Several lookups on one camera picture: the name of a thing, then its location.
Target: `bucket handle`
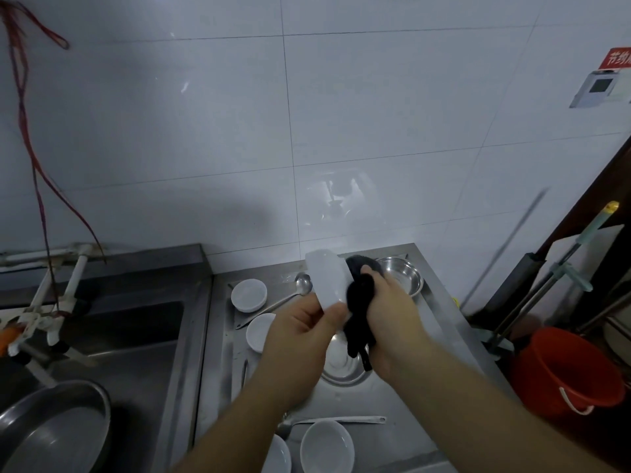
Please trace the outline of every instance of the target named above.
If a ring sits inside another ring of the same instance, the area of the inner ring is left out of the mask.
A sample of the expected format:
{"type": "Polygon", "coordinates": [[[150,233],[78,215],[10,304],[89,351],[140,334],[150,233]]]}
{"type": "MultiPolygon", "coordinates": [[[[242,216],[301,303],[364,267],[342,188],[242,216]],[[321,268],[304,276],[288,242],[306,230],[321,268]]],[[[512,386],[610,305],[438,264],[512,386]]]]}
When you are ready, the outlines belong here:
{"type": "Polygon", "coordinates": [[[585,415],[589,415],[590,413],[594,411],[594,405],[588,406],[587,408],[585,408],[584,411],[577,410],[576,407],[572,405],[572,402],[570,401],[570,399],[567,397],[567,394],[565,393],[565,389],[563,387],[559,387],[558,391],[561,392],[561,396],[563,397],[565,403],[567,404],[567,406],[570,407],[570,409],[574,413],[578,413],[579,415],[585,416],[585,415]]]}

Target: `wall-mounted device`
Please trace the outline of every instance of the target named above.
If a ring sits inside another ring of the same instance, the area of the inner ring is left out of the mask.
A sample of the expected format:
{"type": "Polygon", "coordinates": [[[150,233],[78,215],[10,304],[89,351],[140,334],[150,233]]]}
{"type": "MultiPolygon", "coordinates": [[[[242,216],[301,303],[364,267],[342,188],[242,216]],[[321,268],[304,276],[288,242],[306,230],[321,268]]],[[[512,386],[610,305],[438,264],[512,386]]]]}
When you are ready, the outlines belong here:
{"type": "Polygon", "coordinates": [[[612,70],[592,71],[576,93],[571,108],[592,108],[609,96],[616,85],[618,73],[612,70]]]}

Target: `red bucket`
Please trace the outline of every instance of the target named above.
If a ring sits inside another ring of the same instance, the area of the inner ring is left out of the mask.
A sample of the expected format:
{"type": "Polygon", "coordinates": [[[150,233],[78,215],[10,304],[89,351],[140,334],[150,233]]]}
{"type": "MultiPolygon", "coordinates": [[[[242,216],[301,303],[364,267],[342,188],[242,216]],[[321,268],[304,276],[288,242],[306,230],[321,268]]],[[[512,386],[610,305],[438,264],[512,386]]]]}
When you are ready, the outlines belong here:
{"type": "Polygon", "coordinates": [[[526,408],[548,419],[588,415],[625,396],[622,375],[600,350],[555,327],[534,333],[515,358],[509,381],[526,408]]]}

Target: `white tiled wall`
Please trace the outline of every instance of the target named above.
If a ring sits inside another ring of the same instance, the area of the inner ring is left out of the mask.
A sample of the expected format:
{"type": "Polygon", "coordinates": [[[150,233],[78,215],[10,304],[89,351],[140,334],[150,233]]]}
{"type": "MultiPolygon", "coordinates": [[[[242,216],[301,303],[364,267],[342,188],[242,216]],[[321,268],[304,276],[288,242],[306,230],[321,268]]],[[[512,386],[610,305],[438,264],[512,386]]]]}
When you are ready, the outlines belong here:
{"type": "MultiPolygon", "coordinates": [[[[73,45],[24,21],[34,145],[116,252],[200,242],[223,272],[416,242],[461,300],[487,271],[474,311],[631,125],[568,109],[631,0],[20,1],[73,45]]],[[[6,55],[0,100],[0,250],[39,249],[6,55]]],[[[52,245],[90,239],[44,198],[52,245]]]]}

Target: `hand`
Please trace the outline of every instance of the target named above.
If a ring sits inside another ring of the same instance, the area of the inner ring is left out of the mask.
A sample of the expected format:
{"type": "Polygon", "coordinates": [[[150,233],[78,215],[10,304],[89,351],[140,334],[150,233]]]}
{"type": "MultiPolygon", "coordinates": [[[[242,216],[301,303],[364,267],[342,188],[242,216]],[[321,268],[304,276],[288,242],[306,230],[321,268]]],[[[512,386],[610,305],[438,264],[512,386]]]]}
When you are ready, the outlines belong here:
{"type": "Polygon", "coordinates": [[[326,350],[347,314],[343,303],[322,312],[314,293],[281,309],[250,382],[272,395],[283,413],[304,401],[320,379],[326,350]]]}
{"type": "Polygon", "coordinates": [[[387,272],[382,277],[367,265],[362,267],[362,274],[370,274],[375,281],[375,296],[367,313],[377,341],[370,348],[370,362],[375,372],[391,384],[396,370],[408,365],[431,340],[414,301],[395,278],[387,272]]]}

